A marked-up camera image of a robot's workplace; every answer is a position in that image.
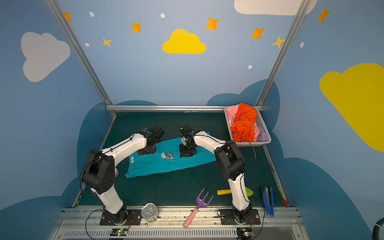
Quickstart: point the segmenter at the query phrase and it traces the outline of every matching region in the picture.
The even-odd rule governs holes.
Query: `dark green mat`
[[[165,140],[181,137],[175,122],[188,124],[192,129],[201,128],[222,140],[230,139],[223,113],[119,113],[104,147],[125,140],[140,128],[152,128],[159,118],[164,119],[161,127],[166,133]],[[240,150],[247,161],[245,170],[251,168],[245,174],[245,185],[255,192],[254,196],[259,200],[260,186],[272,186],[275,206],[284,206],[263,148],[255,147],[256,163],[251,147],[241,147]],[[216,190],[229,189],[228,181],[220,174],[216,162],[127,179],[128,167],[128,159],[117,166],[120,173],[115,182],[116,191],[127,205],[142,206],[153,202],[158,206],[195,206],[196,197],[203,187],[214,195],[211,206],[232,205],[231,194],[216,195]],[[88,193],[90,190],[86,189],[79,205],[103,205],[97,196],[86,195]],[[257,199],[251,197],[250,200],[253,206],[262,206]]]

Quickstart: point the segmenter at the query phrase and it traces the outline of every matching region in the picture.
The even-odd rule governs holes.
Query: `white plastic basket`
[[[228,115],[227,115],[227,109],[229,108],[230,106],[227,106],[224,108],[224,114],[225,114],[225,120],[227,121],[227,127],[228,127],[228,131],[229,131],[229,136],[231,137],[231,139],[233,140],[233,136],[232,136],[232,132],[231,132],[231,126],[229,126],[229,122],[228,122]],[[252,146],[261,146],[263,144],[266,144],[266,143],[270,143],[271,142],[271,135],[269,134],[268,132],[268,129],[266,128],[266,125],[265,125],[265,122],[260,114],[260,111],[255,107],[255,106],[252,106],[256,109],[256,112],[257,112],[257,116],[256,116],[256,122],[257,124],[263,128],[263,130],[265,131],[265,133],[267,134],[267,141],[264,141],[264,142],[251,142]],[[249,147],[249,143],[248,142],[237,142],[236,145],[238,147]]]

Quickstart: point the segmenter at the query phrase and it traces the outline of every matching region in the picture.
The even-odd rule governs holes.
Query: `yellow star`
[[[65,18],[66,18],[68,21],[72,22],[72,19],[70,18],[70,12],[64,13],[64,16],[65,16]]]
[[[272,44],[272,46],[273,46],[273,45],[277,45],[277,46],[279,46],[279,48],[280,48],[281,43],[284,42],[284,41],[285,41],[285,39],[281,40],[281,39],[280,39],[280,36],[279,36],[277,42],[274,43],[274,44]]]
[[[109,43],[110,43],[112,40],[107,41],[107,40],[105,40],[104,38],[103,38],[103,40],[104,40],[103,45],[108,45],[109,47],[111,47],[111,46],[109,45]]]
[[[137,32],[141,33],[141,30],[140,30],[141,23],[138,23],[138,24],[133,23],[133,22],[131,22],[131,23],[132,23],[132,26],[133,26],[132,32],[137,31]]]
[[[321,13],[321,15],[317,18],[317,20],[321,20],[321,22],[323,23],[324,22],[324,19],[328,16],[328,14],[330,14],[331,13],[331,11],[327,11],[327,10],[325,10],[325,8],[324,8],[324,10],[323,10],[323,12]]]
[[[220,19],[212,20],[212,19],[208,18],[208,26],[207,26],[206,30],[213,29],[216,31],[216,25],[219,21],[220,21]]]
[[[264,32],[264,30],[265,30],[265,28],[264,29],[258,29],[258,28],[255,27],[255,32],[251,36],[251,39],[253,39],[253,38],[260,39],[262,37],[262,33]]]

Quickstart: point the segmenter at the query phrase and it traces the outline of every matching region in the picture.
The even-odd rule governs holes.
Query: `purple garden fork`
[[[201,190],[200,194],[197,196],[196,198],[196,203],[197,203],[197,207],[195,208],[195,210],[193,210],[193,212],[189,215],[189,217],[185,220],[184,224],[183,224],[183,227],[184,228],[188,228],[189,224],[192,222],[192,219],[195,217],[196,213],[197,213],[197,210],[201,207],[208,207],[209,203],[212,201],[212,198],[214,197],[212,195],[211,199],[209,199],[209,201],[207,203],[205,203],[205,199],[207,198],[208,196],[208,193],[205,195],[205,197],[203,199],[200,199],[200,196],[201,194],[204,192],[204,188],[203,190]]]

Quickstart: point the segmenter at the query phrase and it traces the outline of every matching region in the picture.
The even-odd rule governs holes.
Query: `black hose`
[[[373,227],[372,231],[372,240],[380,240],[379,233],[380,233],[380,228],[384,224],[384,217],[377,221],[377,223]]]

